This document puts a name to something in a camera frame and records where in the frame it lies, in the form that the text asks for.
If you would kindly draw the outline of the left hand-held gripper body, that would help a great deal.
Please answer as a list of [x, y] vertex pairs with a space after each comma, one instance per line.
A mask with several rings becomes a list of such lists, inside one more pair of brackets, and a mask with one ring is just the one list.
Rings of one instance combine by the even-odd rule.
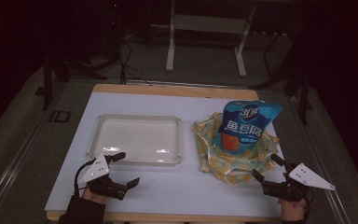
[[79, 179], [80, 184], [85, 184], [93, 193], [118, 200], [123, 200], [127, 187], [112, 181], [109, 177], [110, 167], [106, 162], [105, 155], [101, 154], [93, 161], [85, 163], [89, 169]]

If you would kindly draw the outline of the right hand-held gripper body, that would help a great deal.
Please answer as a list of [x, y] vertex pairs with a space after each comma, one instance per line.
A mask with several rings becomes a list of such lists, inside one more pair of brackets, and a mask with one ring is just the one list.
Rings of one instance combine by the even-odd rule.
[[284, 182], [271, 182], [261, 176], [261, 186], [265, 195], [288, 202], [299, 202], [306, 198], [310, 188], [336, 189], [333, 184], [313, 172], [304, 163], [284, 162], [281, 165], [285, 168]]

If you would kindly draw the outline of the cream white plastic tray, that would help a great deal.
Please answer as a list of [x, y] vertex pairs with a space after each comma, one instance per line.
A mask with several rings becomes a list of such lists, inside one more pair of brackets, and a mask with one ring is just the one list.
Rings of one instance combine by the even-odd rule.
[[181, 120], [176, 116], [103, 114], [87, 156], [125, 152], [123, 164], [175, 165], [181, 155]]

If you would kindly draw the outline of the yellow green patterned cloth bag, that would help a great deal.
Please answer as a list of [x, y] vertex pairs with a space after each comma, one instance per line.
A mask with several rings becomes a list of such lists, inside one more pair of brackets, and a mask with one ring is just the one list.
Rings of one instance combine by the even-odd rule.
[[264, 131], [256, 145], [243, 153], [231, 155], [217, 145], [220, 138], [218, 129], [223, 122], [221, 113], [213, 113], [208, 119], [195, 121], [192, 126], [196, 137], [200, 170], [212, 173], [217, 179], [229, 185], [252, 181], [252, 171], [265, 174], [274, 169], [270, 157], [279, 152], [279, 139]]

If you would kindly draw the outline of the blue snack bag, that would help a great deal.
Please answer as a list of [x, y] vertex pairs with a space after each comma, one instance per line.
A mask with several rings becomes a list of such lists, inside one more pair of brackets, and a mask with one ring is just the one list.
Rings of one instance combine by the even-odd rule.
[[230, 101], [213, 143], [233, 155], [250, 150], [281, 112], [280, 105], [263, 101]]

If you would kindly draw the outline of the person's left hand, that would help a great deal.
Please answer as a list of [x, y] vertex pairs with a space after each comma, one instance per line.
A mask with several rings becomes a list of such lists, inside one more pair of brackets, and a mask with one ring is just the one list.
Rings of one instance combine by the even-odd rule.
[[82, 198], [92, 201], [94, 203], [105, 204], [106, 197], [90, 191], [89, 188], [85, 188], [82, 193]]

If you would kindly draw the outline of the person's right hand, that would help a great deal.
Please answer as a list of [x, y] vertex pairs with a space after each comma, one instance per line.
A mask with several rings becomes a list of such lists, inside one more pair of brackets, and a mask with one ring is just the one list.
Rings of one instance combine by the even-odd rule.
[[308, 204], [305, 199], [299, 202], [288, 202], [280, 199], [282, 224], [305, 224]]

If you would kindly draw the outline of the black metal stand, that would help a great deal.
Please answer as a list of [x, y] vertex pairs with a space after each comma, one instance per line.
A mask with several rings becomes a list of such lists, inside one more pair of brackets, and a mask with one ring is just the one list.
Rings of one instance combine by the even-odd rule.
[[307, 35], [299, 32], [282, 64], [274, 71], [273, 76], [259, 84], [250, 86], [251, 90], [264, 90], [265, 88], [286, 79], [283, 88], [286, 96], [295, 97], [298, 93], [297, 115], [303, 125], [307, 125], [307, 108], [310, 91], [310, 60], [308, 59]]
[[98, 75], [96, 70], [106, 68], [113, 63], [114, 61], [107, 60], [103, 63], [91, 65], [82, 63], [62, 52], [48, 52], [44, 58], [43, 86], [39, 87], [35, 93], [36, 95], [42, 95], [44, 97], [42, 110], [46, 111], [52, 101], [52, 74], [55, 74], [58, 80], [67, 82], [70, 79], [70, 74], [67, 67], [70, 66], [88, 77], [95, 79], [106, 79], [106, 77]]

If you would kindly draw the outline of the dark equipment tower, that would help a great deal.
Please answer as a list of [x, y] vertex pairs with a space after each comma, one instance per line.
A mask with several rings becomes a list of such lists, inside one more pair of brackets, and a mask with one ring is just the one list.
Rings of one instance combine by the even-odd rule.
[[122, 4], [121, 0], [104, 0], [105, 52], [110, 60], [119, 58], [122, 39]]

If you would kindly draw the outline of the white metal stand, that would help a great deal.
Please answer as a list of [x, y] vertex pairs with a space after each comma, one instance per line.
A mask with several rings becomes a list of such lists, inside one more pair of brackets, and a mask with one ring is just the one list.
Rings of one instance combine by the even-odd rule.
[[234, 47], [235, 60], [240, 77], [246, 77], [247, 72], [245, 68], [242, 51], [245, 46], [246, 39], [250, 34], [250, 28], [256, 11], [256, 5], [250, 6], [246, 19], [231, 19], [208, 17], [198, 15], [177, 14], [175, 12], [175, 0], [171, 0], [170, 12], [170, 42], [168, 46], [168, 54], [166, 60], [165, 70], [171, 72], [174, 68], [175, 56], [175, 31], [187, 30], [198, 32], [212, 32], [235, 34], [241, 36], [240, 43]]

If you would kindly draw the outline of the metal floor rail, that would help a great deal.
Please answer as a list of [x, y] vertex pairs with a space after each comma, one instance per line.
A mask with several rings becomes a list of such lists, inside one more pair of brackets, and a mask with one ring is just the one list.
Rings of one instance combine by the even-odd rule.
[[33, 120], [0, 177], [0, 224], [48, 224], [45, 205], [62, 164], [54, 158], [52, 114], [43, 111]]
[[[317, 148], [316, 140], [310, 134], [310, 126], [309, 124], [305, 125], [301, 120], [300, 116], [297, 114], [297, 110], [299, 109], [298, 100], [295, 96], [286, 98], [288, 104], [290, 105], [290, 110], [293, 116], [296, 119], [297, 126], [300, 129], [301, 136], [306, 144], [306, 149], [310, 154], [310, 160], [312, 163], [312, 167], [316, 169], [316, 171], [328, 181], [333, 183], [333, 179], [329, 174], [327, 166], [323, 161], [322, 154], [320, 153], [319, 148]], [[324, 196], [329, 203], [329, 207], [331, 208], [335, 221], [338, 224], [351, 224], [351, 221], [347, 215], [345, 208], [343, 207], [342, 201], [338, 195], [338, 187], [335, 184], [335, 190], [324, 189]]]

